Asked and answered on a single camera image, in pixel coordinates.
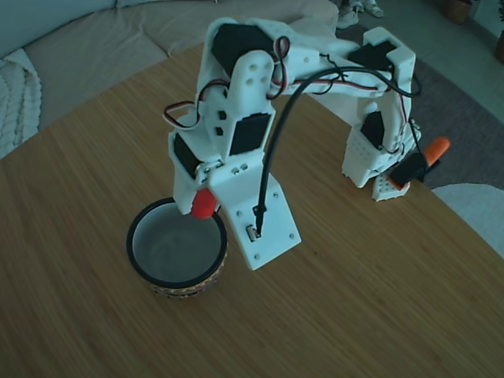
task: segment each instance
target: white robotic arm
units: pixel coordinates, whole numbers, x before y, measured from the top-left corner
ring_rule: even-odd
[[[309,92],[365,101],[366,122],[352,128],[343,162],[343,174],[357,187],[401,161],[420,137],[406,127],[414,52],[383,28],[365,33],[364,43],[300,35],[275,21],[220,19],[206,36],[195,102],[166,108],[165,119],[176,128],[169,156],[180,212],[204,218],[222,206],[251,269],[301,242],[281,186],[269,174],[274,144],[265,156],[276,115],[272,99],[292,95],[294,104]],[[183,106],[188,114],[174,119],[172,111]],[[373,197],[404,195],[408,187],[398,190],[381,177]]]

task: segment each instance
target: beige sofa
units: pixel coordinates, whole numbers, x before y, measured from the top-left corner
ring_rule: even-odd
[[[309,16],[332,30],[338,17],[329,0],[179,0],[127,7],[121,6],[146,0],[11,2],[0,6],[0,57],[24,46],[31,58],[43,84],[40,128],[129,76],[199,44],[218,17],[292,22]]]

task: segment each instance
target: connector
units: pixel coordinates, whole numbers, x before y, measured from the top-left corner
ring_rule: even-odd
[[[252,243],[261,238],[261,235],[259,235],[258,230],[254,227],[253,224],[246,226],[245,229],[246,234],[249,236],[249,239]]]

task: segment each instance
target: shoe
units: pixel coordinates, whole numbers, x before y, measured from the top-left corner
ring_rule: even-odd
[[[384,16],[383,10],[377,4],[369,4],[365,6],[365,10],[376,18],[382,18]]]
[[[336,25],[336,29],[343,30],[347,29],[350,26],[354,26],[359,23],[359,16],[357,12],[351,10],[350,12],[346,12],[344,14],[339,14],[338,24]]]
[[[357,13],[364,12],[364,6],[360,2],[360,0],[350,0],[350,6]]]

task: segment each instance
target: black bowl rim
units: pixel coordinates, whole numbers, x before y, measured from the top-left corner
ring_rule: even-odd
[[[149,281],[151,284],[157,285],[159,287],[165,287],[167,289],[185,289],[188,287],[193,287],[215,273],[215,271],[221,266],[222,261],[226,255],[226,248],[228,247],[228,235],[226,233],[226,227],[224,226],[224,222],[221,220],[221,217],[217,213],[212,215],[213,220],[215,221],[217,227],[220,232],[220,251],[217,255],[216,261],[200,276],[195,277],[192,280],[182,281],[182,282],[168,282],[164,280],[159,280],[157,278],[152,277],[147,272],[145,272],[138,262],[135,259],[135,255],[133,254],[133,235],[135,234],[136,228],[138,227],[140,221],[152,210],[158,208],[162,205],[168,205],[170,203],[175,203],[175,200],[172,197],[160,199],[154,203],[151,203],[143,209],[133,220],[132,225],[128,230],[128,237],[126,238],[126,249],[128,251],[129,261],[133,265],[133,268],[136,272],[142,276],[143,279]]]

